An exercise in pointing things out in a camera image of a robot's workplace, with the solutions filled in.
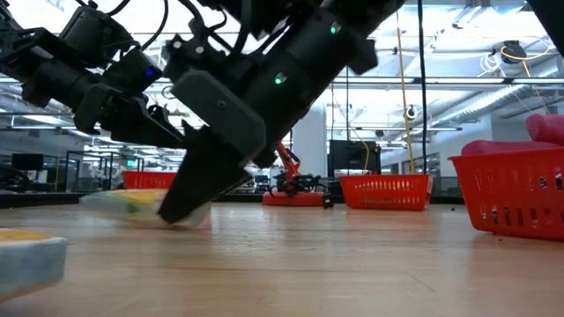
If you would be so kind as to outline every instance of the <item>yellow sponge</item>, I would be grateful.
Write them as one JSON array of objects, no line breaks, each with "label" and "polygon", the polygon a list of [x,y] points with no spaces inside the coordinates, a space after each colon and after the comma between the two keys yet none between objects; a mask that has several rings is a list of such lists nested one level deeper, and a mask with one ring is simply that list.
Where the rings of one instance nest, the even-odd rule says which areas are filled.
[{"label": "yellow sponge", "polygon": [[[113,190],[84,196],[80,204],[95,217],[149,227],[168,227],[157,213],[166,194],[163,189]],[[205,204],[174,227],[198,227],[205,222],[210,210],[211,204]]]},{"label": "yellow sponge", "polygon": [[39,232],[0,229],[0,302],[59,282],[67,245]]}]

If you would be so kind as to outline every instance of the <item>white column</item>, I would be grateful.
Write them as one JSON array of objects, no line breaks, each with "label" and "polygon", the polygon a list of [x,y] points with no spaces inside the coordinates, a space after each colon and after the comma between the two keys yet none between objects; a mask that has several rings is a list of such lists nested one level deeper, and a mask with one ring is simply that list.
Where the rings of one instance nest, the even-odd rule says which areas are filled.
[{"label": "white column", "polygon": [[293,152],[301,160],[302,174],[327,177],[326,108],[319,99],[293,127]]}]

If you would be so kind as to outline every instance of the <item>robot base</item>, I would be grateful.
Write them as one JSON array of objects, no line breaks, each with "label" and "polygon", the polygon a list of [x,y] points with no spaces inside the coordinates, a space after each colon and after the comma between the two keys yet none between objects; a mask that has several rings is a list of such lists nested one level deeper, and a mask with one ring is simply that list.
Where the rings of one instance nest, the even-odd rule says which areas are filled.
[{"label": "robot base", "polygon": [[333,207],[333,201],[330,195],[322,192],[299,192],[295,195],[286,193],[264,193],[263,204],[268,206],[288,206],[288,207],[324,207],[325,209]]}]

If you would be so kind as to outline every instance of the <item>green led light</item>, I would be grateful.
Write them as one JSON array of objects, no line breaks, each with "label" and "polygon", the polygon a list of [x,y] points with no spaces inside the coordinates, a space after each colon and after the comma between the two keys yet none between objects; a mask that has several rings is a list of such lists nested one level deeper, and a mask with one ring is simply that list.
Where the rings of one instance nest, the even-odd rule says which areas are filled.
[{"label": "green led light", "polygon": [[282,85],[286,80],[286,75],[284,75],[284,73],[279,73],[278,75],[276,75],[276,77],[274,77],[274,84]]}]

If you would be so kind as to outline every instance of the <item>red basket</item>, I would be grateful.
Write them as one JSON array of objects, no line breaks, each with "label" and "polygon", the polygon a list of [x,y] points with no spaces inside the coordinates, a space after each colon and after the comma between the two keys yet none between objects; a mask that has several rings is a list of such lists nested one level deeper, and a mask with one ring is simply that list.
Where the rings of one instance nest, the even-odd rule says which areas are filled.
[{"label": "red basket", "polygon": [[564,149],[450,159],[474,228],[564,240]]},{"label": "red basket", "polygon": [[169,189],[176,173],[162,172],[123,172],[123,185],[126,189]]},{"label": "red basket", "polygon": [[350,208],[423,211],[431,197],[429,175],[342,176],[345,203]]}]

